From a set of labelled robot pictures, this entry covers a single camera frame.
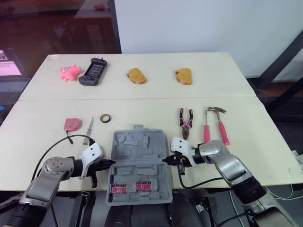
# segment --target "pink tape measure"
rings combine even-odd
[[[66,118],[64,124],[64,131],[66,131],[67,137],[69,136],[70,131],[77,131],[81,127],[81,120],[79,118]]]

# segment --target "black game controller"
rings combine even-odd
[[[79,82],[86,86],[96,86],[99,82],[102,72],[107,66],[107,61],[103,58],[92,58],[89,68],[82,77],[79,77]]]

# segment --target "pliers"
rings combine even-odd
[[[187,123],[185,123],[185,120],[183,119],[183,108],[180,109],[180,127],[182,128],[182,136],[183,139],[187,139],[188,135],[189,135],[189,129],[191,129],[193,127],[192,122],[193,122],[193,117],[194,117],[194,113],[193,110],[190,109],[189,110],[189,120]]]

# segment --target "hammer head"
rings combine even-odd
[[[208,107],[207,109],[208,111],[214,111],[214,112],[221,112],[221,113],[226,113],[225,110],[223,110],[222,108],[219,108],[219,107]]]

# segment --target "tool case lid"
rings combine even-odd
[[[134,130],[114,133],[111,159],[116,162],[162,161],[167,156],[167,147],[162,130],[134,125]]]

